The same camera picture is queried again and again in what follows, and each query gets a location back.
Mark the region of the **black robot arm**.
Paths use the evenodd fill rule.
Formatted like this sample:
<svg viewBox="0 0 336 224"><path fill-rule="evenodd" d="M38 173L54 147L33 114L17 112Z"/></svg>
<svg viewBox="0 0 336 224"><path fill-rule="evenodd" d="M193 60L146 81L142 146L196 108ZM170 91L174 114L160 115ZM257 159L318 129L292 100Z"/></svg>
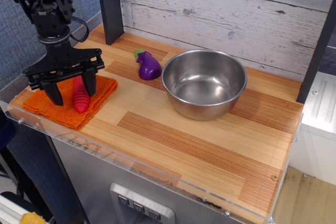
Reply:
<svg viewBox="0 0 336 224"><path fill-rule="evenodd" d="M87 94L96 93L96 73L104 68L99 48L77 49L70 41L71 22L86 25L73 14L72 0L14 0L19 3L37 30L38 41L46 47L46 54L23 71L29 86L43 90L55 105L63 100L57 84L74 77L81 77Z"/></svg>

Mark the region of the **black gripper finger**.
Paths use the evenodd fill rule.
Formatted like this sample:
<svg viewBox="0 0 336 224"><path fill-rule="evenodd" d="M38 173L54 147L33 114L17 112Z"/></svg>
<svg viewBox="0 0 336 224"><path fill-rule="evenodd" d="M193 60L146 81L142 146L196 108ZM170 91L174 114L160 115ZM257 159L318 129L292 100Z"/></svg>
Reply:
<svg viewBox="0 0 336 224"><path fill-rule="evenodd" d="M96 72L94 69L89 69L81 74L84 86L90 97L96 93Z"/></svg>
<svg viewBox="0 0 336 224"><path fill-rule="evenodd" d="M62 96L56 83L42 81L41 86L54 105L63 106Z"/></svg>

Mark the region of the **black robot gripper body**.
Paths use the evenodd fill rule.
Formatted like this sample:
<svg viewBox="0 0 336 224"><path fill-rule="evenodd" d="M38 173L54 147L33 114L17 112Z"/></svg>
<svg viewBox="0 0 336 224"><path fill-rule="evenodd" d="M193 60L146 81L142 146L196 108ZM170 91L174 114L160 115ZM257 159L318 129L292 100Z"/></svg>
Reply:
<svg viewBox="0 0 336 224"><path fill-rule="evenodd" d="M99 48L77 49L70 43L47 47L44 57L23 71L32 89L42 89L41 82L59 83L81 74L89 69L97 73L104 68Z"/></svg>

